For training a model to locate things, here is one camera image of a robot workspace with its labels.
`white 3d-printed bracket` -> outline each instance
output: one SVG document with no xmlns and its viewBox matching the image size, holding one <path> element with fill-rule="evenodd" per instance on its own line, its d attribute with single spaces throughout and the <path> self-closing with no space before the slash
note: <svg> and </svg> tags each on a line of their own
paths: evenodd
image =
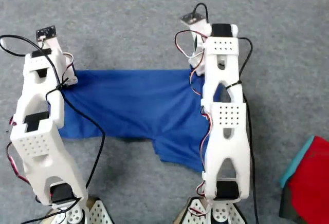
<svg viewBox="0 0 329 224">
<path fill-rule="evenodd" d="M 56 37 L 44 42 L 44 49 L 49 46 L 51 53 L 48 56 L 61 80 L 68 59 L 62 54 Z M 46 70 L 46 76 L 39 75 L 38 70 L 42 69 Z M 68 74 L 75 77 L 73 71 Z M 57 87 L 53 68 L 44 56 L 27 54 L 23 76 L 22 95 L 13 116 L 16 125 L 10 140 L 23 161 L 26 178 L 43 205 L 51 204 L 50 187 L 60 183 L 68 183 L 75 197 L 81 198 L 84 205 L 87 199 L 85 182 L 58 132 L 64 125 L 64 100 L 60 91 L 55 90 L 48 95 L 49 117 L 33 117 L 33 129 L 28 128 L 30 124 L 26 121 L 26 117 L 35 115 L 38 106 L 46 102 L 46 94 Z"/>
<path fill-rule="evenodd" d="M 198 209 L 205 212 L 205 208 L 199 199 L 194 199 L 188 208 Z M 232 203 L 216 203 L 212 211 L 206 216 L 196 217 L 189 211 L 185 212 L 180 224 L 246 224 L 244 217 L 240 214 L 239 210 Z"/>
</svg>

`black cable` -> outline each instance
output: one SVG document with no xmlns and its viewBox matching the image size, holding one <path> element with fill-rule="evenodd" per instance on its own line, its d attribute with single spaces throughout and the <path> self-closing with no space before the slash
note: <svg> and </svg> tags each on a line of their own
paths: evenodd
<svg viewBox="0 0 329 224">
<path fill-rule="evenodd" d="M 247 58 L 245 59 L 244 63 L 242 64 L 242 67 L 239 71 L 239 77 L 241 77 L 242 72 L 246 66 L 246 64 L 248 63 L 250 56 L 252 54 L 253 51 L 253 45 L 252 42 L 249 38 L 239 38 L 241 40 L 247 40 L 250 44 L 250 51 L 248 53 Z M 252 144 L 252 123 L 251 123 L 251 115 L 250 115 L 250 107 L 249 107 L 249 103 L 247 100 L 247 97 L 244 93 L 242 93 L 243 96 L 243 100 L 246 103 L 246 108 L 247 108 L 247 115 L 248 115 L 248 128 L 249 128 L 249 147 L 250 147 L 250 156 L 251 156 L 251 164 L 252 164 L 252 196 L 253 196 L 253 210 L 254 210 L 254 215 L 255 215 L 255 220 L 256 220 L 256 224 L 259 224 L 259 219 L 258 219 L 258 212 L 257 212 L 257 198 L 256 198 L 256 169 L 255 169 L 255 157 L 253 154 L 253 144 Z"/>
<path fill-rule="evenodd" d="M 60 223 L 57 223 L 57 224 L 62 224 L 63 221 L 65 221 L 65 218 L 66 218 L 66 212 L 65 212 L 64 214 L 65 214 L 65 216 L 64 216 L 63 220 L 62 220 Z"/>
<path fill-rule="evenodd" d="M 41 220 L 44 220 L 44 219 L 47 219 L 47 218 L 50 218 L 52 216 L 55 216 L 55 215 L 59 215 L 59 214 L 63 214 L 63 213 L 66 213 L 67 211 L 71 210 L 75 205 L 77 205 L 77 203 L 80 201 L 80 198 L 77 198 L 76 201 L 70 206 L 68 207 L 67 209 L 64 209 L 64 210 L 61 210 L 61 211 L 57 211 L 55 213 L 52 213 L 52 214 L 49 214 L 49 215 L 46 215 L 44 217 L 40 217 L 40 218 L 36 218 L 36 219 L 32 219 L 32 220 L 27 220 L 25 222 L 22 222 L 21 224 L 27 224 L 27 223 L 32 223 L 32 222 L 36 222 L 36 221 L 41 221 Z"/>
<path fill-rule="evenodd" d="M 95 172 L 95 169 L 97 167 L 97 164 L 98 164 L 98 161 L 99 161 L 99 158 L 100 158 L 100 155 L 102 153 L 102 150 L 103 150 L 103 146 L 104 146 L 104 142 L 105 142 L 105 131 L 102 129 L 102 127 L 96 122 L 94 121 L 92 118 L 90 118 L 89 116 L 87 116 L 86 114 L 84 114 L 83 112 L 81 112 L 80 110 L 78 110 L 76 107 L 73 106 L 73 104 L 65 97 L 64 93 L 62 92 L 62 89 L 63 87 L 65 87 L 65 82 L 68 80 L 65 79 L 62 83 L 60 82 L 59 80 L 59 76 L 58 76 L 58 73 L 56 71 L 56 68 L 53 64 L 53 62 L 50 60 L 50 58 L 48 57 L 48 55 L 42 50 L 42 48 L 40 48 L 37 44 L 35 44 L 34 42 L 32 42 L 31 40 L 23 37 L 23 36 L 19 36 L 19 35 L 2 35 L 0 36 L 0 40 L 2 38 L 15 38 L 15 39 L 19 39 L 19 40 L 22 40 L 22 41 L 25 41 L 27 43 L 29 43 L 30 45 L 32 45 L 33 47 L 35 47 L 40 53 L 42 56 L 46 57 L 46 59 L 49 61 L 49 63 L 51 64 L 52 66 L 52 69 L 54 71 L 54 74 L 55 74 L 55 77 L 56 77 L 56 80 L 57 80 L 57 87 L 51 91 L 49 91 L 47 94 L 46 94 L 46 100 L 47 100 L 47 97 L 50 93 L 52 93 L 53 91 L 56 91 L 56 90 L 59 90 L 63 96 L 63 99 L 64 101 L 75 111 L 77 112 L 79 115 L 81 115 L 82 117 L 84 117 L 85 119 L 89 120 L 92 124 L 94 124 L 99 130 L 100 132 L 102 133 L 102 140 L 101 140 L 101 145 L 100 145 L 100 148 L 98 150 L 98 154 L 96 156 L 96 159 L 95 159 L 95 162 L 94 162 L 94 165 L 93 165 L 93 168 L 92 168 L 92 171 L 89 175 L 89 178 L 87 180 L 87 183 L 86 183 L 86 188 L 88 188 L 89 184 L 90 184 L 90 181 L 92 180 L 93 178 L 93 175 L 94 175 L 94 172 Z M 0 43 L 0 47 L 7 53 L 11 54 L 11 55 L 14 55 L 14 56 L 18 56 L 18 57 L 24 57 L 25 55 L 24 54 L 18 54 L 18 53 L 15 53 L 15 52 L 12 52 L 6 48 L 4 48 L 2 46 L 2 44 Z M 44 216 L 44 217 L 41 217 L 41 218 L 36 218 L 36 219 L 33 219 L 33 220 L 28 220 L 28 221 L 25 221 L 21 224 L 27 224 L 27 223 L 32 223 L 32 222 L 35 222 L 35 221 L 40 221 L 40 220 L 44 220 L 44 219 L 47 219 L 49 217 L 52 217 L 54 215 L 57 215 L 57 214 L 62 214 L 62 213 L 65 213 L 67 211 L 69 211 L 70 209 L 72 209 L 78 202 L 79 202 L 80 198 L 78 198 L 74 203 L 73 205 L 71 205 L 68 209 L 66 210 L 61 210 L 59 212 L 56 212 L 56 213 L 53 213 L 53 214 L 50 214 L 50 215 L 47 215 L 47 216 Z"/>
<path fill-rule="evenodd" d="M 192 16 L 195 17 L 196 9 L 198 8 L 198 6 L 204 6 L 205 11 L 206 11 L 206 20 L 207 20 L 207 23 L 209 23 L 208 8 L 207 8 L 207 5 L 204 4 L 204 3 L 202 3 L 202 2 L 196 4 L 196 6 L 195 6 L 194 9 L 193 9 Z"/>
<path fill-rule="evenodd" d="M 239 38 L 239 39 L 241 39 L 241 40 L 246 40 L 246 41 L 248 41 L 249 44 L 250 44 L 250 51 L 249 51 L 249 53 L 248 53 L 248 55 L 247 55 L 247 58 L 245 59 L 244 63 L 242 64 L 240 71 L 239 71 L 239 76 L 241 76 L 241 74 L 242 74 L 242 72 L 243 72 L 243 69 L 245 69 L 245 66 L 246 66 L 246 64 L 248 63 L 248 61 L 249 61 L 249 59 L 250 59 L 250 56 L 251 56 L 251 54 L 252 54 L 252 51 L 253 51 L 253 45 L 252 45 L 252 42 L 251 42 L 251 40 L 250 40 L 249 38 Z"/>
<path fill-rule="evenodd" d="M 104 142 L 105 142 L 105 131 L 103 130 L 103 128 L 96 122 L 94 121 L 92 118 L 90 118 L 89 116 L 87 116 L 86 114 L 84 114 L 83 112 L 81 112 L 80 110 L 78 110 L 76 107 L 73 106 L 73 104 L 65 97 L 64 93 L 62 92 L 62 96 L 63 96 L 63 99 L 64 101 L 67 103 L 67 105 L 69 105 L 75 112 L 77 112 L 78 114 L 80 114 L 82 117 L 84 117 L 85 119 L 89 120 L 92 124 L 94 124 L 99 130 L 100 132 L 102 133 L 102 141 L 101 141 L 101 145 L 99 147 L 99 150 L 98 150 L 98 154 L 96 156 L 96 159 L 95 159 L 95 162 L 94 162 L 94 166 L 93 166 L 93 169 L 89 175 L 89 178 L 87 180 L 87 183 L 86 183 L 86 188 L 88 188 L 89 184 L 90 184 L 90 181 L 92 180 L 92 177 L 94 175 L 94 172 L 95 172 L 95 169 L 96 169 L 96 166 L 97 166 L 97 163 L 98 163 L 98 160 L 102 154 L 102 150 L 103 150 L 103 146 L 104 146 Z"/>
<path fill-rule="evenodd" d="M 53 62 L 50 60 L 50 58 L 48 57 L 48 55 L 42 50 L 42 48 L 40 48 L 37 44 L 35 44 L 34 42 L 32 42 L 30 39 L 27 39 L 27 38 L 25 38 L 25 37 L 23 37 L 23 36 L 20 36 L 20 35 L 2 35 L 2 36 L 0 36 L 0 40 L 1 40 L 2 38 L 15 38 L 15 39 L 19 39 L 19 40 L 21 40 L 21 41 L 25 41 L 25 42 L 29 43 L 29 44 L 32 45 L 34 48 L 36 48 L 36 49 L 42 54 L 42 56 L 46 57 L 46 59 L 47 59 L 48 62 L 50 63 L 50 65 L 51 65 L 51 67 L 52 67 L 52 69 L 53 69 L 53 71 L 54 71 L 54 73 L 55 73 L 55 77 L 56 77 L 56 80 L 57 80 L 57 84 L 58 84 L 58 85 L 61 84 L 60 79 L 59 79 L 59 77 L 58 77 L 58 74 L 57 74 L 57 72 L 56 72 L 56 68 L 55 68 Z M 17 57 L 25 57 L 25 54 L 15 53 L 15 52 L 12 52 L 12 51 L 8 50 L 7 48 L 4 48 L 4 47 L 2 46 L 1 43 L 0 43 L 0 47 L 1 47 L 5 52 L 7 52 L 7 53 L 9 53 L 9 54 L 11 54 L 11 55 L 13 55 L 13 56 L 17 56 Z"/>
</svg>

